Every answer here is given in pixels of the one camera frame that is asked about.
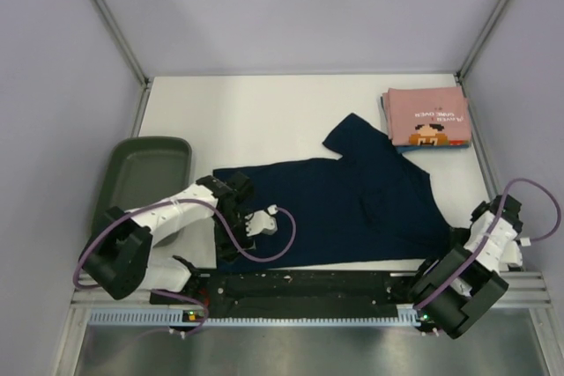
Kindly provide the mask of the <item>navy blue t-shirt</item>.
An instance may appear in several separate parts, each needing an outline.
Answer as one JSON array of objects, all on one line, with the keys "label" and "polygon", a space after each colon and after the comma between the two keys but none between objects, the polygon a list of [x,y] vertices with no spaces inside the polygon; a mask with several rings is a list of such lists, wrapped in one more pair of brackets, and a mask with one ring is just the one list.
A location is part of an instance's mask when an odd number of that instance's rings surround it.
[{"label": "navy blue t-shirt", "polygon": [[339,159],[305,159],[244,166],[253,196],[245,206],[277,205],[273,235],[254,238],[252,262],[240,254],[218,257],[224,272],[251,272],[340,262],[437,258],[454,242],[434,200],[429,174],[397,152],[388,137],[349,114],[323,145]]}]

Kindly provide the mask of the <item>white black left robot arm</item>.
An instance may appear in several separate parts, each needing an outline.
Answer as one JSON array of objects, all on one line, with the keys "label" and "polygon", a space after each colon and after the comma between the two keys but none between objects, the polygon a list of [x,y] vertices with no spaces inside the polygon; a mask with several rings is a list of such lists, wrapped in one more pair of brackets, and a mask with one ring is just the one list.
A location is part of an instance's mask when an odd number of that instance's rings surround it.
[{"label": "white black left robot arm", "polygon": [[170,291],[184,303],[194,300],[200,283],[192,276],[191,265],[178,254],[153,259],[152,250],[170,235],[208,218],[215,223],[219,257],[231,260],[250,250],[252,213],[243,203],[253,192],[250,178],[243,173],[226,182],[209,175],[148,206],[107,210],[78,259],[73,283],[88,289],[78,281],[83,270],[95,282],[89,288],[100,287],[116,300],[138,289]]}]

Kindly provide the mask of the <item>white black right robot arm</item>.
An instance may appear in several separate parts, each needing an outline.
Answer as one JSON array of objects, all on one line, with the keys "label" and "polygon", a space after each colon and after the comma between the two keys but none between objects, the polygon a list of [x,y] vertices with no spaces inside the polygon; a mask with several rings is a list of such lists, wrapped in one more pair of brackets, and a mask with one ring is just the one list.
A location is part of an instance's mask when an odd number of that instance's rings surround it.
[{"label": "white black right robot arm", "polygon": [[501,273],[523,265],[517,240],[521,207],[510,195],[482,202],[469,227],[450,231],[450,250],[419,266],[408,299],[418,312],[420,331],[457,339],[507,292]]}]

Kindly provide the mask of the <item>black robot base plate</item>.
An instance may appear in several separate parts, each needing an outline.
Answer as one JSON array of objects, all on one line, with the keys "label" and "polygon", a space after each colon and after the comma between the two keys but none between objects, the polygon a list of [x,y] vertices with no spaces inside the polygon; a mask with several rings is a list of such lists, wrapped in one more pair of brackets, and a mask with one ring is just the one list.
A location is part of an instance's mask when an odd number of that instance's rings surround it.
[{"label": "black robot base plate", "polygon": [[216,319],[379,318],[417,303],[414,279],[413,272],[378,270],[201,269],[180,294],[203,303]]}]

